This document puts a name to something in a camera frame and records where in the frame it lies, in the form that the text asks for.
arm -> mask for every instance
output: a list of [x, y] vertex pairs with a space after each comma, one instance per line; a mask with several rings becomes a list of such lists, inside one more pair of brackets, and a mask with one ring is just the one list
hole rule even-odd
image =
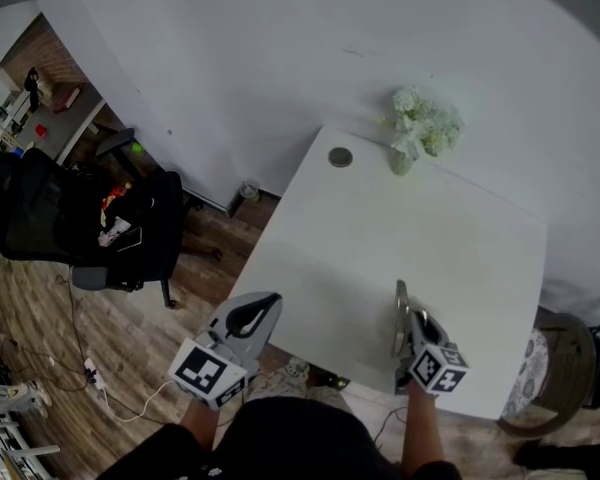
[[438, 434], [435, 398], [425, 393], [418, 383], [409, 383], [407, 430], [402, 449], [402, 472], [411, 478], [420, 467], [444, 460]]
[[219, 417], [219, 411], [212, 411], [194, 398], [189, 402], [189, 407], [187, 407], [187, 412], [184, 413], [180, 425], [193, 434], [200, 448], [205, 452], [210, 452], [216, 437]]

brick wall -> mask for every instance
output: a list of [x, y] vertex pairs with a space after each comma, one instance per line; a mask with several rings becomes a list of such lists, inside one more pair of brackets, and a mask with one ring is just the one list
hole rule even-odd
[[20, 89], [34, 66], [51, 85], [87, 81], [42, 14], [22, 33], [0, 63], [0, 68]]

wooden floor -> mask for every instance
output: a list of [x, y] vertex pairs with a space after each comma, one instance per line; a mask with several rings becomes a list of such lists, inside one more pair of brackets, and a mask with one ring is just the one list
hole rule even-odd
[[[147, 397], [167, 380], [166, 371], [182, 340], [195, 335], [229, 294], [275, 206], [275, 200], [264, 197], [257, 204], [245, 203], [233, 219], [206, 210], [191, 215], [187, 226], [193, 233], [187, 240], [218, 246], [224, 258], [212, 265], [181, 256], [171, 283], [172, 295], [179, 301], [178, 311], [163, 307], [156, 283], [132, 294], [73, 289], [85, 356], [94, 360], [111, 395], [141, 410]], [[21, 346], [44, 351], [79, 370], [67, 285], [56, 282], [57, 276], [66, 278], [67, 274], [63, 265], [11, 262], [0, 256], [0, 331]], [[18, 380], [47, 377], [57, 378], [55, 382], [66, 389], [83, 386], [80, 375], [57, 364], [52, 366], [44, 357], [18, 351], [10, 344], [4, 346], [3, 354], [13, 371], [28, 367], [14, 376]], [[285, 354], [270, 349], [265, 369], [284, 361]], [[118, 422], [93, 388], [71, 393], [51, 381], [45, 384], [54, 403], [49, 418], [27, 414], [21, 422], [32, 444], [60, 445], [61, 453], [47, 459], [50, 471], [59, 478], [94, 478], [159, 427], [145, 420]], [[353, 386], [345, 396], [372, 435], [388, 412], [404, 403], [361, 386]], [[162, 422], [178, 421], [188, 400], [178, 388], [167, 386], [152, 402], [147, 416]], [[116, 402], [111, 406], [122, 418], [132, 416]], [[230, 418], [235, 409], [233, 404], [223, 411], [221, 421]], [[447, 456], [465, 479], [525, 478], [510, 463], [520, 443], [505, 436], [493, 422], [441, 414], [440, 427]], [[399, 458], [403, 433], [404, 425], [391, 417], [378, 440], [381, 451], [391, 460]], [[562, 444], [600, 442], [600, 414], [583, 411], [553, 440]], [[557, 478], [555, 473], [545, 477]]]

desk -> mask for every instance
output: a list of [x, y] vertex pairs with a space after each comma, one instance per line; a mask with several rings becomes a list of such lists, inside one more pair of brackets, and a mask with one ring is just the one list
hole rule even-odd
[[[337, 146], [353, 153], [349, 167], [328, 162]], [[496, 419], [536, 314], [546, 224], [425, 160], [395, 176], [386, 155], [379, 144], [323, 128], [232, 295], [279, 292], [273, 345], [393, 393], [401, 278], [472, 367], [437, 405]]]
[[[62, 84], [56, 88], [55, 94], [61, 95], [68, 88], [68, 84]], [[38, 149], [62, 165], [104, 104], [105, 101], [95, 87], [91, 84], [84, 84], [71, 108], [64, 112], [54, 114], [50, 108], [41, 104], [27, 120], [18, 134], [17, 140], [25, 148], [33, 141]], [[36, 134], [36, 126], [39, 124], [47, 128], [47, 133], [43, 138]]]

white cable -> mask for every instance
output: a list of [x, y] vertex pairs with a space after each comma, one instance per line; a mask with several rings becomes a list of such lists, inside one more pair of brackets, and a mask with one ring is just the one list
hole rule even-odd
[[140, 414], [138, 414], [137, 416], [134, 416], [133, 418], [129, 418], [128, 420], [121, 418], [120, 416], [116, 415], [115, 412], [113, 412], [113, 409], [109, 405], [109, 399], [107, 398], [107, 390], [106, 389], [102, 390], [102, 392], [104, 393], [104, 403], [107, 405], [109, 412], [115, 419], [117, 419], [118, 421], [121, 421], [122, 423], [130, 423], [132, 421], [137, 420], [138, 418], [142, 418], [144, 416], [144, 413], [147, 412], [147, 407], [149, 406], [149, 402], [151, 402], [151, 400], [153, 400], [156, 396], [158, 396], [158, 393], [160, 393], [160, 391], [162, 391], [162, 388], [164, 388], [167, 384], [171, 384], [172, 382], [173, 382], [173, 380], [168, 380], [162, 386], [160, 386], [153, 395], [151, 395], [149, 398], [147, 398], [147, 401], [144, 403], [144, 408], [142, 409], [142, 412]]

